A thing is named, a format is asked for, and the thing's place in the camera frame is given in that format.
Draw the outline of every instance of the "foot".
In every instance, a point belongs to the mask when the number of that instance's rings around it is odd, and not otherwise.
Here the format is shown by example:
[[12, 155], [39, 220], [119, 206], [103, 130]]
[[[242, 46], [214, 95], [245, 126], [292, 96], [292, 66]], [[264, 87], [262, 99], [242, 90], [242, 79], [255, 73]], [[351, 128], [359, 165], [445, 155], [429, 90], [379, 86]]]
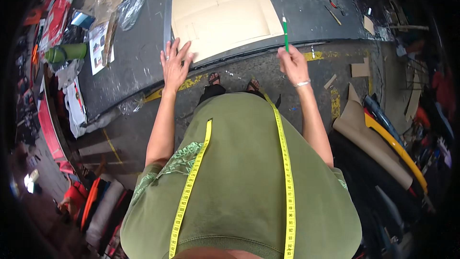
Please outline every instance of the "foot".
[[258, 91], [259, 88], [259, 82], [256, 79], [251, 79], [251, 81], [247, 84], [246, 91]]
[[220, 84], [219, 73], [217, 73], [217, 72], [211, 73], [211, 75], [209, 76], [207, 81], [209, 82], [209, 85]]

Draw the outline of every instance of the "left hand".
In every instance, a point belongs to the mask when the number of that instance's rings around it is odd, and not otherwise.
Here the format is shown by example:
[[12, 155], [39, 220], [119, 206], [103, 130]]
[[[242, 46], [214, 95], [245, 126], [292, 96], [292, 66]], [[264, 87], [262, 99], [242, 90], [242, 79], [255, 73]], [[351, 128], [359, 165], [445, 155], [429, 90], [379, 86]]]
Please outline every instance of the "left hand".
[[176, 38], [172, 46], [171, 42], [168, 41], [166, 43], [166, 52], [163, 50], [160, 52], [161, 65], [163, 66], [163, 78], [165, 81], [163, 95], [168, 93], [175, 95], [177, 93], [180, 86], [187, 78], [190, 63], [194, 57], [193, 53], [189, 53], [185, 58], [184, 66], [182, 66], [182, 58], [184, 58], [192, 42], [187, 42], [179, 53], [176, 54], [179, 42], [179, 37]]

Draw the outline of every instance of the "metal ruler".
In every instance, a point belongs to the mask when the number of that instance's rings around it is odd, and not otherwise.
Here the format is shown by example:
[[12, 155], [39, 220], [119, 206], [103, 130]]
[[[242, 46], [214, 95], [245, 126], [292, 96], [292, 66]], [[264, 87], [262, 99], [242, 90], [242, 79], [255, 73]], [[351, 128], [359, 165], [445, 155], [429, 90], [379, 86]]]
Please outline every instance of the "metal ruler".
[[[281, 122], [281, 115], [276, 108], [276, 106], [271, 102], [267, 94], [264, 94], [268, 103], [270, 103], [275, 113], [276, 125], [278, 127], [278, 135], [280, 138], [281, 151], [283, 155], [283, 169], [284, 169], [284, 179], [286, 183], [286, 240], [284, 244], [284, 259], [293, 259], [294, 258], [294, 245], [295, 245], [295, 196], [294, 196], [294, 182], [292, 178], [291, 171], [291, 160], [289, 158], [288, 145], [286, 143], [286, 138], [284, 136], [283, 125]], [[212, 128], [213, 119], [209, 119], [206, 124], [206, 135], [204, 139], [204, 144], [201, 147], [200, 152], [196, 156], [195, 162], [193, 164], [192, 170], [187, 177], [184, 190], [182, 191], [182, 196], [180, 198], [179, 206], [176, 212], [176, 217], [174, 219], [174, 225], [172, 226], [171, 240], [169, 242], [169, 258], [171, 259], [176, 254], [177, 242], [179, 239], [179, 231], [182, 224], [182, 220], [185, 215], [185, 210], [187, 209], [187, 204], [189, 202], [190, 194], [192, 192], [193, 185], [195, 183], [198, 170], [203, 160], [204, 152], [211, 140], [211, 128]]]
[[173, 0], [165, 1], [165, 21], [163, 26], [163, 48], [166, 50], [166, 42], [171, 40], [171, 17], [173, 15]]

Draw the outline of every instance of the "right hand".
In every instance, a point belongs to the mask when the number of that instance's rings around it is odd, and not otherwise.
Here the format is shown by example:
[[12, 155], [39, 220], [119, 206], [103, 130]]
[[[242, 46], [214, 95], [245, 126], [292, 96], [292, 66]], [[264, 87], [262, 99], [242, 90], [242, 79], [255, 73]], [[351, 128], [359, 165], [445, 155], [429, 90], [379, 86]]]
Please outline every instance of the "right hand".
[[288, 53], [284, 47], [280, 47], [276, 57], [280, 60], [280, 71], [287, 75], [294, 86], [309, 80], [307, 61], [297, 48], [289, 45]]

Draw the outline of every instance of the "red shirt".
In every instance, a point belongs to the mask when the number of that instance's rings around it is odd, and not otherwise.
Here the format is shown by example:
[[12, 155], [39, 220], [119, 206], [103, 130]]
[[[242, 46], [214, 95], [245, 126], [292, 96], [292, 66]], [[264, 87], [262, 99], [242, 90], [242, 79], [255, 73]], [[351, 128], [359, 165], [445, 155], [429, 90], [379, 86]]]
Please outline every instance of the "red shirt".
[[64, 194], [64, 198], [67, 197], [72, 199], [72, 204], [77, 208], [77, 210], [79, 210], [81, 205], [85, 203], [88, 198], [88, 191], [80, 182], [74, 182], [74, 184]]

